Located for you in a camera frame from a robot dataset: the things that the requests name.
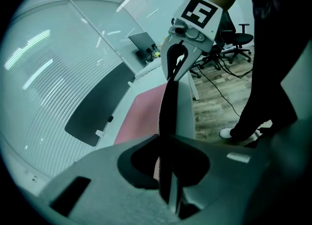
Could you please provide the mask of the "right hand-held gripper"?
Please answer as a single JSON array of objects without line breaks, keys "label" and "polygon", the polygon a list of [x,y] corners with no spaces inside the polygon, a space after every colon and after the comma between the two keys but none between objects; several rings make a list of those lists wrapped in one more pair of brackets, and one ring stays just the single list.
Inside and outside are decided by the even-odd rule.
[{"label": "right hand-held gripper", "polygon": [[215,41],[222,8],[208,0],[185,0],[174,13],[174,22],[161,47],[161,65],[166,79],[180,80]]}]

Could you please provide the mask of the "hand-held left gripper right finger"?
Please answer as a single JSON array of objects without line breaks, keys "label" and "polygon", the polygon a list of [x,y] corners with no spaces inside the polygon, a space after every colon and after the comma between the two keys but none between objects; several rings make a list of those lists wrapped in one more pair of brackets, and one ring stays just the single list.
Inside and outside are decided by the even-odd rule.
[{"label": "hand-held left gripper right finger", "polygon": [[170,209],[186,225],[250,225],[271,203],[270,143],[254,149],[171,136]]}]

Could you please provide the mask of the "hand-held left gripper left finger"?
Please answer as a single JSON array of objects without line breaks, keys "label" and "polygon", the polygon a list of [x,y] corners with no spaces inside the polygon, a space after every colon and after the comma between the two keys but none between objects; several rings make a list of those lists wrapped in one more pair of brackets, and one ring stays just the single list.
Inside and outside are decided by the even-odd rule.
[{"label": "hand-held left gripper left finger", "polygon": [[96,150],[57,175],[41,192],[44,217],[54,225],[172,225],[175,215],[153,176],[131,163],[145,136]]}]

